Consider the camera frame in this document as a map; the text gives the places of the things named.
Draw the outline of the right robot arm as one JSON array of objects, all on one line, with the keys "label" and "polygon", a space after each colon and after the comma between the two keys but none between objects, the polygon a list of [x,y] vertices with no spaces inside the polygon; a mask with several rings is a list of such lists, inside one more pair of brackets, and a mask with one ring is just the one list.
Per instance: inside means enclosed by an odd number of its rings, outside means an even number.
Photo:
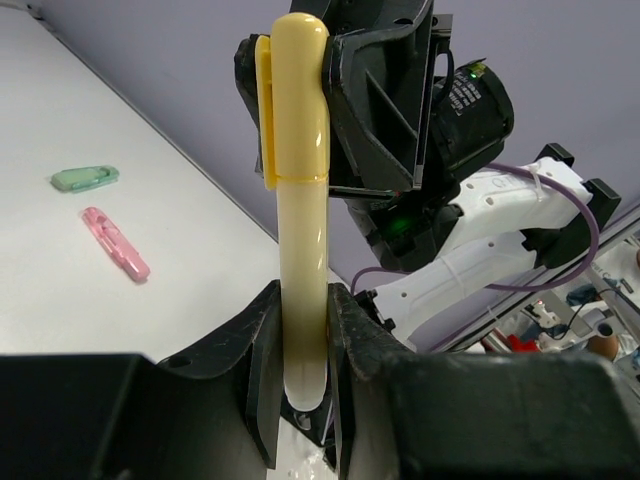
[{"label": "right robot arm", "polygon": [[506,277],[597,251],[619,196],[556,144],[499,165],[512,103],[484,60],[436,74],[450,35],[429,1],[295,1],[236,51],[257,169],[277,195],[289,360],[327,353],[330,198],[397,275],[357,300],[400,340]]}]

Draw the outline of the yellow highlighter cap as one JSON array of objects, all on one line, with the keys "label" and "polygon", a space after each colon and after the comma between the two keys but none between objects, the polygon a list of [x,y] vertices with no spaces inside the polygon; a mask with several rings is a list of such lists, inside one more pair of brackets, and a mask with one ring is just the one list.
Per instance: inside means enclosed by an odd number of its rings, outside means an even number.
[{"label": "yellow highlighter cap", "polygon": [[329,33],[294,12],[258,37],[255,64],[265,187],[322,181],[329,173],[329,112],[321,73]]}]

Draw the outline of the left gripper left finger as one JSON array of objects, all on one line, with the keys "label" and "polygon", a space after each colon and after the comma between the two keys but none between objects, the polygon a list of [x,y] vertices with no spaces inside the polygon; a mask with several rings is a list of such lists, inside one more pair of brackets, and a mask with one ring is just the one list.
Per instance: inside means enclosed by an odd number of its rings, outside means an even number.
[{"label": "left gripper left finger", "polygon": [[160,362],[5,355],[5,479],[263,479],[276,465],[280,284]]}]

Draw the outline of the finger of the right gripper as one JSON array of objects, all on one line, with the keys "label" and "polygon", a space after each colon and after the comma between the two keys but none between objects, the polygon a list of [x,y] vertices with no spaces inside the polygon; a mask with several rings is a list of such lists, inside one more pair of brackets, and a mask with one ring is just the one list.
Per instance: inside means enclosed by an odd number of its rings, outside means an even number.
[{"label": "finger of the right gripper", "polygon": [[257,75],[255,61],[255,47],[259,34],[250,34],[240,43],[234,54],[234,78],[236,89],[257,130],[257,159],[254,171],[263,175],[262,143],[260,135],[260,118],[257,94]]},{"label": "finger of the right gripper", "polygon": [[421,186],[431,99],[430,1],[340,1],[323,64],[336,192]]}]

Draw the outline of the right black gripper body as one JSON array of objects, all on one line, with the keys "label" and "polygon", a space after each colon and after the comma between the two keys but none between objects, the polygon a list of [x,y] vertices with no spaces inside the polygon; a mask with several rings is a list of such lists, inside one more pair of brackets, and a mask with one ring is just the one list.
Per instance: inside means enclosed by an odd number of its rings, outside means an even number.
[{"label": "right black gripper body", "polygon": [[[330,32],[330,16],[340,1],[295,1],[291,8],[321,19]],[[408,192],[329,193],[346,203],[380,266],[411,273],[433,261],[461,222],[453,205],[462,182],[487,166],[503,150],[514,126],[506,89],[483,60],[449,62],[435,72],[439,57],[450,57],[452,19],[434,11],[430,57],[431,99],[426,127],[421,186]]]}]

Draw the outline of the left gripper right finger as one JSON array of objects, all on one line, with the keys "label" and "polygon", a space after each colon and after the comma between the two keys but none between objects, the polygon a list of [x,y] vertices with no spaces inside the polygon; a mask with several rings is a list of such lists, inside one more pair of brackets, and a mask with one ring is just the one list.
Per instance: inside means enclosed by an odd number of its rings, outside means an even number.
[{"label": "left gripper right finger", "polygon": [[588,353],[417,354],[329,288],[342,479],[635,479],[639,399]]}]

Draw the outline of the pink utility knife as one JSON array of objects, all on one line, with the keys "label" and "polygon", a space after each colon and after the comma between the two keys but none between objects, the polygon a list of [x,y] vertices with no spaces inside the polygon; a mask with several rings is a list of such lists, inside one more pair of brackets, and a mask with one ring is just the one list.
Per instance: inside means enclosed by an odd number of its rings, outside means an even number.
[{"label": "pink utility knife", "polygon": [[147,281],[151,270],[116,224],[100,209],[86,208],[82,220],[111,260],[135,283]]}]

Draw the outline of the green utility knife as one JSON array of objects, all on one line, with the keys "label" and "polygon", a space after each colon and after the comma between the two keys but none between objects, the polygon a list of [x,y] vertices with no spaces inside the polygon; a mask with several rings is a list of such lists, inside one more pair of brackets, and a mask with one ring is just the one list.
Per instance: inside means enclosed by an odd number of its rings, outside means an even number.
[{"label": "green utility knife", "polygon": [[59,192],[77,193],[114,183],[120,172],[109,165],[65,169],[53,174],[50,184]]}]

